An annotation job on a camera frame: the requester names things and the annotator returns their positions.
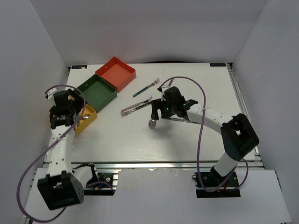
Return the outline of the pink handled fork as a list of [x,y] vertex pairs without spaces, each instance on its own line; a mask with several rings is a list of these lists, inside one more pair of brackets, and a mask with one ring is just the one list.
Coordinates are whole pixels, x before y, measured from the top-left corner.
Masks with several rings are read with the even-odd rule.
[[137,106],[143,105],[143,104],[145,104],[145,103],[151,101],[152,98],[153,98],[153,97],[150,96],[150,97],[149,97],[147,100],[145,100],[145,101],[142,101],[142,102],[133,104],[133,105],[131,105],[131,106],[129,106],[129,107],[126,107],[126,108],[122,109],[121,112],[125,112],[125,111],[128,111],[128,110],[130,110],[130,109],[133,109],[133,108],[135,108],[135,107],[137,107]]

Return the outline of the pink handled spoon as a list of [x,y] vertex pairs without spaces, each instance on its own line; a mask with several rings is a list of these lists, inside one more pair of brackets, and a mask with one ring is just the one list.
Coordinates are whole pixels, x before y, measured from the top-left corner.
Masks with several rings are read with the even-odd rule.
[[154,130],[156,128],[157,121],[154,119],[150,119],[148,122],[148,127],[150,130]]

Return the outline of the teal handled knife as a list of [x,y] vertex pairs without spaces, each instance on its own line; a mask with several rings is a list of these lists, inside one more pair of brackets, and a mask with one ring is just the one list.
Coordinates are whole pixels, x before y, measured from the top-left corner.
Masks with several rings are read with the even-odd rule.
[[179,119],[179,118],[163,118],[165,120],[171,120],[171,121],[177,121],[177,122],[185,122],[185,123],[189,123],[190,121],[186,120],[186,119]]

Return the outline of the teal handled fork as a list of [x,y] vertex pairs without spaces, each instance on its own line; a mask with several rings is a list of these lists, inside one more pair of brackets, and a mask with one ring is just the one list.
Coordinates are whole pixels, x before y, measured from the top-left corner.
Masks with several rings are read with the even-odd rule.
[[157,78],[154,82],[152,82],[151,84],[145,86],[144,88],[142,88],[141,90],[139,90],[137,93],[135,93],[132,97],[135,98],[138,95],[140,95],[141,93],[145,92],[147,89],[157,85],[160,82],[160,78]]

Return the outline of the black handled fork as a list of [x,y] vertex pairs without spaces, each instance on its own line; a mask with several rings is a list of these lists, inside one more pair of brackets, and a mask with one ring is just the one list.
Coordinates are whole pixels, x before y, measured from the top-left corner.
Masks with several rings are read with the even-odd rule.
[[126,116],[128,116],[129,114],[131,114],[131,113],[133,113],[133,112],[135,112],[135,111],[137,111],[137,110],[140,110],[140,109],[142,109],[142,108],[145,108],[145,107],[147,107],[147,106],[149,106],[149,105],[151,105],[151,104],[152,104],[152,102],[149,101],[149,102],[147,102],[147,103],[144,103],[144,104],[142,104],[142,105],[139,105],[139,106],[134,107],[134,108],[132,108],[132,109],[129,109],[129,110],[127,110],[127,111],[120,112],[120,116],[121,116],[122,118],[123,118],[123,117],[126,117]]

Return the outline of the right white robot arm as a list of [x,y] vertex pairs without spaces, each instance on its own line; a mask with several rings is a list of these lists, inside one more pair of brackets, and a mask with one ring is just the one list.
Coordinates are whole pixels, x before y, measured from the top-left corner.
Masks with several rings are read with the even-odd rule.
[[200,124],[208,127],[222,137],[224,154],[211,168],[211,181],[216,186],[222,186],[228,180],[228,174],[251,152],[258,144],[259,138],[247,116],[226,115],[201,106],[193,99],[185,100],[175,86],[159,88],[161,97],[151,102],[150,129],[154,129],[156,121],[174,119],[187,123]]

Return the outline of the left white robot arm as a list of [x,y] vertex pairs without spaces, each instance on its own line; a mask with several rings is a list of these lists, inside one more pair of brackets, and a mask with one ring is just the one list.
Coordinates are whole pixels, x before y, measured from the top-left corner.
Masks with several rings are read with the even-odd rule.
[[71,166],[75,130],[85,106],[83,98],[71,89],[59,91],[56,87],[45,96],[54,104],[50,109],[50,162],[37,188],[48,209],[56,210],[82,203],[85,186],[96,185],[99,175],[91,162]]

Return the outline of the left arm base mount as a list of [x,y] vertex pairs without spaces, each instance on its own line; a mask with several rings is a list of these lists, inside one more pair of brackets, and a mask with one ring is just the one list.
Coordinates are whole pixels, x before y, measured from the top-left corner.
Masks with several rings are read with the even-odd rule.
[[94,163],[83,163],[72,168],[73,175],[84,187],[85,196],[113,196],[113,173],[99,172]]

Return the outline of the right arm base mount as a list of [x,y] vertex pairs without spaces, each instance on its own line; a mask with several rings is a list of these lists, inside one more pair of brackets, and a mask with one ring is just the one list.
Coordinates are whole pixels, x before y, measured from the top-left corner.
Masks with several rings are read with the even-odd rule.
[[223,177],[219,179],[214,173],[211,171],[209,172],[201,172],[200,176],[198,172],[195,172],[192,175],[192,179],[195,181],[195,189],[196,189],[196,197],[197,198],[237,198],[241,197],[240,190],[237,188],[239,187],[239,181],[234,171],[230,178],[224,182],[224,184],[214,192],[206,192],[203,187],[201,186],[200,180],[203,182],[204,186],[207,189],[214,189],[217,188],[226,178]]

